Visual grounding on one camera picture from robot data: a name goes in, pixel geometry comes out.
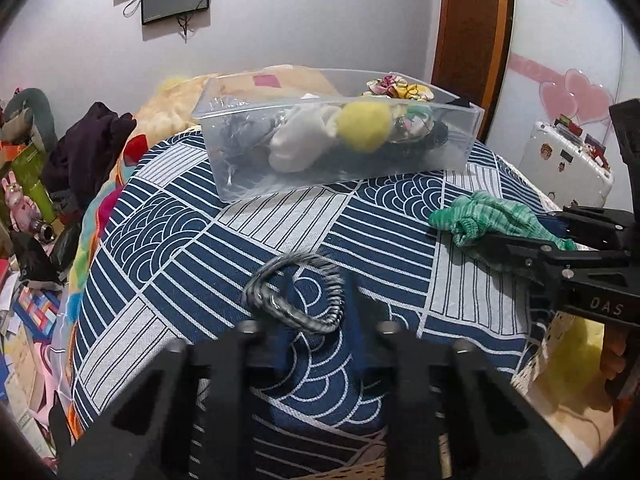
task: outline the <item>wooden door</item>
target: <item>wooden door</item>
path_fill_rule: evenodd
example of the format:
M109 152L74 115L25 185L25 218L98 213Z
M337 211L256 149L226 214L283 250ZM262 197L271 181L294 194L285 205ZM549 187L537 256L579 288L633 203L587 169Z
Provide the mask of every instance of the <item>wooden door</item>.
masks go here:
M502 86L514 0L442 0L431 81L484 108L484 140Z

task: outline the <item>dark purple clothing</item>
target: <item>dark purple clothing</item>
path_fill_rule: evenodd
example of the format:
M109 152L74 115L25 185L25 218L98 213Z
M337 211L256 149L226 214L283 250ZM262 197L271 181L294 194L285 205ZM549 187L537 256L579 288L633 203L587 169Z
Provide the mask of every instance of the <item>dark purple clothing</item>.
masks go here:
M86 211L135 127L131 114L118 117L103 103L94 103L49 153L40 174L44 187L49 193L70 190Z

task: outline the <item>pink label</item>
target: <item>pink label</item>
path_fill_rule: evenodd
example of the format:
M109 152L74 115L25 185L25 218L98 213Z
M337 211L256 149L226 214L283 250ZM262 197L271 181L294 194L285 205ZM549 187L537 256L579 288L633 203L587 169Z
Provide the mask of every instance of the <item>pink label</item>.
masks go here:
M254 75L254 84L256 86L270 86L272 88L282 88L278 78L273 74Z

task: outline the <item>wall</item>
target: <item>wall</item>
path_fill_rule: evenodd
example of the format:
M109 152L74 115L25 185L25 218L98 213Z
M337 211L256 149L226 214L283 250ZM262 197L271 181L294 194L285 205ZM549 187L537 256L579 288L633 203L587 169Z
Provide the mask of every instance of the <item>wall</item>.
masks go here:
M124 18L127 2L26 0L0 38L0 96L41 88L61 136L94 101L135 112L171 76L291 63L420 77L439 15L434 0L212 0L185 43L175 20Z
M636 40L631 36L626 27L623 29L623 54L622 72L616 101L622 103L629 99L640 98L640 50ZM614 168L616 181L607 197L607 207L612 209L633 210L631 198L631 184L626 171L626 165L622 162L618 139L613 129L607 133L605 140L607 148L607 160Z
M433 75L433 65L436 61L436 47L438 46L438 32L440 30L440 7L442 0L431 0L429 16L429 37L427 39L427 61L424 67L424 81L430 82Z
M487 145L517 166L536 121L573 116L607 147L616 178L607 206L630 208L626 166L606 111L640 94L640 53L624 36L608 0L516 0L508 70Z

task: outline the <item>black and white braided cord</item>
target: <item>black and white braided cord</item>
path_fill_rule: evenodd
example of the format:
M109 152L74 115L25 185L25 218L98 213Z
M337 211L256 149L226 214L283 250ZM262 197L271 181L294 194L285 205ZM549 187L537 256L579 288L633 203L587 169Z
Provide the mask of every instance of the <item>black and white braided cord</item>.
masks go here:
M311 317L284 300L267 280L278 270L290 265L315 269L324 278L327 309L321 317ZM282 323L309 334L329 334L340 326L344 316L343 280L340 269L320 254L295 252L276 256L256 270L242 290L242 303L256 306Z

